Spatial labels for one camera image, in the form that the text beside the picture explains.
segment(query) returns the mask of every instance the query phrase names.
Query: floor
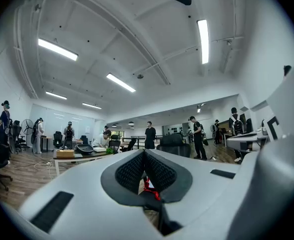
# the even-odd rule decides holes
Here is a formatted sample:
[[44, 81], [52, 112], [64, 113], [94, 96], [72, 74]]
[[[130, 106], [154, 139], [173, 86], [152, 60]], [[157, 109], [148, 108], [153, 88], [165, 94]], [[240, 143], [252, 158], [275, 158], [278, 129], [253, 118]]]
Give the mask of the floor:
[[[235, 163], [234, 159], [236, 156], [233, 150], [225, 148], [222, 144], [214, 145], [214, 141], [211, 139], [208, 140], [208, 143], [208, 146], [204, 146], [208, 159], [214, 156], [217, 158], [215, 162]], [[191, 157], [196, 155], [194, 144], [192, 143]], [[13, 178], [12, 182], [9, 179], [3, 180], [9, 187], [9, 191], [5, 191], [4, 187], [0, 184], [0, 201], [6, 202], [17, 210], [29, 195], [50, 182], [50, 178], [55, 178], [54, 162], [52, 162], [53, 166], [50, 168], [46, 165], [47, 161], [51, 161], [52, 156], [52, 152], [36, 156], [30, 150], [12, 155], [10, 164], [0, 169], [1, 174], [9, 175]], [[59, 163], [59, 166], [60, 173], [63, 173], [68, 168], [77, 166], [77, 164]], [[139, 189], [140, 191], [143, 190], [143, 182], [141, 182]], [[146, 211], [146, 215], [151, 222], [156, 223], [158, 217], [156, 212]]]

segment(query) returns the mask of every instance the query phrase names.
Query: wooden box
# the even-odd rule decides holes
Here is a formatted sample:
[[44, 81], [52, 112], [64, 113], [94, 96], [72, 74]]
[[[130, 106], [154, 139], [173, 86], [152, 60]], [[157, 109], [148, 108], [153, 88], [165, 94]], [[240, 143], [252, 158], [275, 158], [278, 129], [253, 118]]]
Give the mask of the wooden box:
[[74, 152], [72, 149], [57, 150], [58, 158], [74, 158]]

